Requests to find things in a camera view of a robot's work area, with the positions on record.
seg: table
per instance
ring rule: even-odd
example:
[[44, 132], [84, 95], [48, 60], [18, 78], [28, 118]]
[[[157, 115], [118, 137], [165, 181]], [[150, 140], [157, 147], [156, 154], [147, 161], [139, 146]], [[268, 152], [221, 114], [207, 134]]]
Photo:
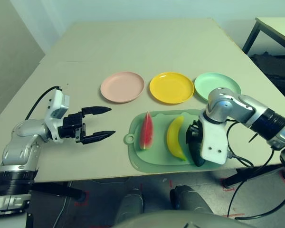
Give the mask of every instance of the table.
[[256, 18], [256, 23], [243, 46], [243, 51], [247, 54], [259, 32], [262, 31], [285, 47], [285, 18]]
[[[101, 82], [111, 74], [132, 71], [146, 87], [134, 101], [114, 104], [100, 92]], [[128, 22], [80, 22], [74, 24], [41, 60], [39, 66], [0, 115], [0, 159], [10, 141], [12, 128], [24, 120], [36, 99], [48, 88], [60, 85], [70, 95], [67, 114], [86, 106], [108, 106], [112, 111], [87, 116], [87, 134], [116, 130], [111, 137], [82, 145], [74, 139], [63, 144], [42, 145], [37, 182], [87, 180], [145, 175], [130, 163], [123, 142], [132, 119], [146, 111], [202, 109], [206, 102], [197, 94], [178, 105], [165, 105], [150, 96], [148, 84], [161, 72], [180, 72], [194, 79], [205, 72], [220, 72], [235, 79], [242, 93], [267, 104], [285, 116], [285, 98], [247, 55], [212, 19], [141, 20]], [[44, 118], [45, 97], [31, 118]], [[239, 124], [230, 133], [230, 143], [239, 156], [262, 165], [270, 155], [265, 140]], [[278, 164], [277, 152], [269, 164]], [[243, 167], [228, 160], [221, 169]]]

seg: banana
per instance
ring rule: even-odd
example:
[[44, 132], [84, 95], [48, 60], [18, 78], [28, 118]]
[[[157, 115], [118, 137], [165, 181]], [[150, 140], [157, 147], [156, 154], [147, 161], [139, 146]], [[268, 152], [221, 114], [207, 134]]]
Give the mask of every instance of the banana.
[[170, 124], [168, 131], [167, 131], [167, 145], [168, 145], [170, 153], [173, 156], [186, 161], [187, 158], [184, 155], [181, 149], [181, 146], [179, 144], [179, 131], [182, 126], [182, 123], [184, 122], [184, 119], [185, 117], [180, 115], [176, 117]]

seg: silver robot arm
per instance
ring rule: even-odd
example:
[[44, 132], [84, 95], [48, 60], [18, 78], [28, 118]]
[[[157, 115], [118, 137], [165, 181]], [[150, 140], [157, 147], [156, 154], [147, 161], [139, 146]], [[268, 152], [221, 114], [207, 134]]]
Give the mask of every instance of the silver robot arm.
[[[202, 139], [200, 156], [203, 159], [218, 164], [226, 162], [228, 141], [224, 126], [228, 117], [258, 133], [272, 149], [285, 147], [284, 117], [250, 96], [217, 88], [209, 94], [208, 105], [199, 115], [199, 123], [193, 123], [187, 131], [187, 143], [199, 133]], [[281, 152], [281, 161], [285, 166], [285, 149]]]
[[13, 215], [16, 221], [23, 216], [29, 207], [30, 189], [38, 172], [37, 163], [41, 145], [53, 140], [62, 143], [62, 138], [75, 138], [77, 143], [93, 143], [109, 137], [115, 131], [102, 131], [86, 136], [85, 124], [82, 119], [86, 114], [102, 114], [110, 111], [107, 107], [87, 107], [81, 112], [63, 118], [69, 107], [69, 96], [61, 89], [55, 90], [49, 100], [45, 119], [28, 119], [12, 130], [12, 139], [5, 147], [0, 162], [0, 218], [2, 215]]

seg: black stand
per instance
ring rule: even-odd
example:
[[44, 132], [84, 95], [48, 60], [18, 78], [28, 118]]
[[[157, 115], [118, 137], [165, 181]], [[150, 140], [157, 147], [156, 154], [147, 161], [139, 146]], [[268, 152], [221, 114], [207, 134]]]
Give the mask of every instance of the black stand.
[[247, 54], [248, 51], [250, 50], [253, 42], [256, 40], [259, 32], [262, 31], [265, 34], [267, 34], [269, 37], [271, 37], [272, 39], [274, 39], [276, 42], [278, 42], [280, 45], [282, 45], [283, 47], [285, 47], [285, 39], [283, 39], [282, 37], [280, 37], [278, 34], [274, 33], [272, 30], [270, 30], [268, 27], [266, 27], [265, 25], [261, 24], [260, 22], [256, 22], [253, 29], [251, 30], [251, 33], [245, 43], [245, 45], [242, 48], [242, 51]]
[[51, 182], [34, 183], [31, 189], [34, 191], [40, 191], [43, 193], [53, 194], [56, 196], [72, 197], [77, 202], [83, 202], [86, 198], [86, 194], [84, 191], [68, 187], [67, 182], [63, 182], [63, 185]]
[[283, 166], [281, 164], [269, 165], [269, 166], [266, 166], [260, 173], [258, 173], [256, 175], [252, 175], [252, 176], [251, 176], [251, 174], [253, 172], [255, 172], [259, 167], [255, 167], [252, 169], [237, 169], [237, 174], [234, 174], [233, 176], [224, 179], [222, 181], [222, 184], [226, 189], [228, 189], [234, 184], [240, 183], [244, 180], [252, 179], [252, 178], [257, 177], [257, 176], [261, 176], [267, 172], [271, 172], [273, 170], [277, 170], [277, 169], [280, 169], [282, 167]]

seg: light green plate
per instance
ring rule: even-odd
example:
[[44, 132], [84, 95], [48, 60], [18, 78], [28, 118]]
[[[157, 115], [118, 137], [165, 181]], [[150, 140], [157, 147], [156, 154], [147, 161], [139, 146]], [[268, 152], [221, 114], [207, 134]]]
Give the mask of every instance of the light green plate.
[[[141, 150], [139, 147], [139, 136], [146, 113], [135, 117], [131, 123], [129, 134], [124, 137], [128, 145], [128, 153], [132, 166], [148, 173], [176, 172], [192, 170], [211, 170], [220, 165], [207, 161], [203, 166], [197, 167], [190, 155], [186, 144], [186, 131], [193, 120], [198, 120], [200, 110], [174, 110], [150, 112], [153, 121], [153, 144], [149, 150]], [[168, 150], [166, 134], [170, 123], [179, 115], [185, 117], [179, 132], [179, 143], [187, 157], [183, 161], [174, 157]]]
[[235, 80], [219, 73], [204, 73], [198, 76], [194, 81], [194, 86], [196, 92], [206, 101], [209, 93], [220, 87], [228, 88], [234, 93], [241, 94], [241, 88]]

